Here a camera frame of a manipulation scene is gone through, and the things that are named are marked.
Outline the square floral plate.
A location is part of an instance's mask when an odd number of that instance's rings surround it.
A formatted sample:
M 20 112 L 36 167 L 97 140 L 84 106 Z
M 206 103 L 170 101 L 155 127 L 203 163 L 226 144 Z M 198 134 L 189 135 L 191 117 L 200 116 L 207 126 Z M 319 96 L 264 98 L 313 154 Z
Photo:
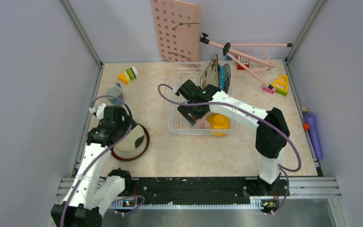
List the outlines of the square floral plate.
M 215 54 L 200 78 L 201 88 L 208 84 L 219 87 L 218 55 Z

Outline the cream bowl with brown rim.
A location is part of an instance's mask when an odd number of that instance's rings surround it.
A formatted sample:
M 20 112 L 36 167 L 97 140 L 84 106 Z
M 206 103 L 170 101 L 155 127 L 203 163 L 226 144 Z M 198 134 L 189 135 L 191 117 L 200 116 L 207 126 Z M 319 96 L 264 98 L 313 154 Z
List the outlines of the cream bowl with brown rim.
M 119 161 L 132 161 L 141 157 L 148 149 L 150 136 L 142 124 L 134 129 L 115 147 L 111 149 L 111 156 Z

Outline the pink mug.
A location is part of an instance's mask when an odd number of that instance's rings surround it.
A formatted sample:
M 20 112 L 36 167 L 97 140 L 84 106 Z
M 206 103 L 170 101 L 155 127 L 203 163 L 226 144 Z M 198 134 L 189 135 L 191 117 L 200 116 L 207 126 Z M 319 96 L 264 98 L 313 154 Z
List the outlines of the pink mug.
M 193 129 L 211 129 L 211 124 L 207 121 L 206 117 L 202 117 L 195 121 L 192 128 Z

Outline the teal polka dot plate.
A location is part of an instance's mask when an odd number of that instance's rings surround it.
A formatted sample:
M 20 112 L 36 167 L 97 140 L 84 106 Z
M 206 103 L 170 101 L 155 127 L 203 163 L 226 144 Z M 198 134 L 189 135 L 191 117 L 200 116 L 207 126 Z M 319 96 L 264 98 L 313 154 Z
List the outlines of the teal polka dot plate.
M 224 90 L 225 87 L 225 70 L 223 66 L 218 64 L 218 79 L 219 79 L 219 88 Z

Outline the yellow ribbed bowl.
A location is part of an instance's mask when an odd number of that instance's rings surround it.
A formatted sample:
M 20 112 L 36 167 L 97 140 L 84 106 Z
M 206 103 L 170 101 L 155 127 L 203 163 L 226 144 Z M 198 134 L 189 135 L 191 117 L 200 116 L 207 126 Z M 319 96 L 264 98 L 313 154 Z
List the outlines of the yellow ribbed bowl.
M 222 137 L 226 135 L 226 131 L 225 130 L 229 130 L 230 129 L 230 120 L 228 117 L 222 115 L 222 114 L 218 114 L 218 113 L 213 113 L 211 115 L 209 115 L 207 117 L 207 121 L 210 125 L 211 128 L 211 133 L 214 136 L 218 136 L 218 137 Z

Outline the round white patterned plate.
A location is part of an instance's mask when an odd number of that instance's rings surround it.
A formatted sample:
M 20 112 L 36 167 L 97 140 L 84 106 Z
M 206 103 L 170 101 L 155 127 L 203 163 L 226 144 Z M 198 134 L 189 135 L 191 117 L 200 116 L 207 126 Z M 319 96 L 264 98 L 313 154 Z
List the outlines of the round white patterned plate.
M 232 71 L 228 63 L 223 66 L 223 69 L 225 72 L 224 91 L 228 94 L 231 86 Z

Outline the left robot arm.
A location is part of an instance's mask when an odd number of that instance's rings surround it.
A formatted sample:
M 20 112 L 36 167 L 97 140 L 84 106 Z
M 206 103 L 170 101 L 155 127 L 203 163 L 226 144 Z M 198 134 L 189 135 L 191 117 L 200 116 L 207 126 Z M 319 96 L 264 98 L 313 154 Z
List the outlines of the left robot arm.
M 55 204 L 51 217 L 58 227 L 99 227 L 103 215 L 114 199 L 131 193 L 133 183 L 129 171 L 114 169 L 101 188 L 98 181 L 110 150 L 136 127 L 127 105 L 98 109 L 98 125 L 91 129 L 81 165 L 74 182 L 61 204 Z

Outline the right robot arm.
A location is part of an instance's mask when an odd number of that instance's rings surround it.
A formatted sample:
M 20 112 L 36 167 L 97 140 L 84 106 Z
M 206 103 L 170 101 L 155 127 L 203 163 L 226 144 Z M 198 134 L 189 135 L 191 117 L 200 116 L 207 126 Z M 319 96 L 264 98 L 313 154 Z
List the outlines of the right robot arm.
M 253 130 L 256 134 L 255 148 L 261 154 L 259 191 L 271 195 L 277 189 L 281 152 L 290 136 L 281 110 L 275 107 L 271 110 L 256 108 L 231 97 L 214 85 L 201 88 L 190 79 L 175 94 L 184 98 L 184 104 L 180 104 L 177 110 L 191 125 L 211 112 Z

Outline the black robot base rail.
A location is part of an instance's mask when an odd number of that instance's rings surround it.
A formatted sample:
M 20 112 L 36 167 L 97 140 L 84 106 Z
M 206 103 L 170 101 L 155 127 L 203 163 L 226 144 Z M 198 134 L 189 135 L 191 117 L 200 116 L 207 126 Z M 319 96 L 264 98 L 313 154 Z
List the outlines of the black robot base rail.
M 146 205 L 233 205 L 286 193 L 285 179 L 269 185 L 258 177 L 140 177 L 127 180 L 120 196 L 141 195 Z

